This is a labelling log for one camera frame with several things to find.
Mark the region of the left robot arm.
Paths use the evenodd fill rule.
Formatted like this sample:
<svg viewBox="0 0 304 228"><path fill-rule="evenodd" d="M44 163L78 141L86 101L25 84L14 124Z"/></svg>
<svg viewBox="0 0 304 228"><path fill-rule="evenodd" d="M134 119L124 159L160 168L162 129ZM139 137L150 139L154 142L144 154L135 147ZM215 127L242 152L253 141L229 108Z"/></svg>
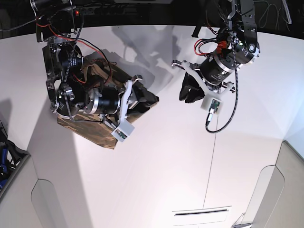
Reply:
<svg viewBox="0 0 304 228"><path fill-rule="evenodd" d="M205 60L191 63L190 68L212 92L227 89L225 79L260 54L255 22L255 6L251 0L207 0L203 5L203 23L212 38L200 38L194 54Z"/></svg>

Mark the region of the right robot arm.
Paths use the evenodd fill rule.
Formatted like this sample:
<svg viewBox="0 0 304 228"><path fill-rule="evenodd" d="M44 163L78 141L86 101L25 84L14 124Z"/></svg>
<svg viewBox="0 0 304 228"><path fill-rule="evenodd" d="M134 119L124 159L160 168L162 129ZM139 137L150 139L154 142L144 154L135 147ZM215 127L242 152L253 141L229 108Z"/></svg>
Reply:
<svg viewBox="0 0 304 228"><path fill-rule="evenodd" d="M33 0L37 41L46 42L43 58L51 109L77 122L79 113L97 114L99 121L118 122L129 114L143 114L159 98L128 76L104 52L82 39L83 10L70 0Z"/></svg>

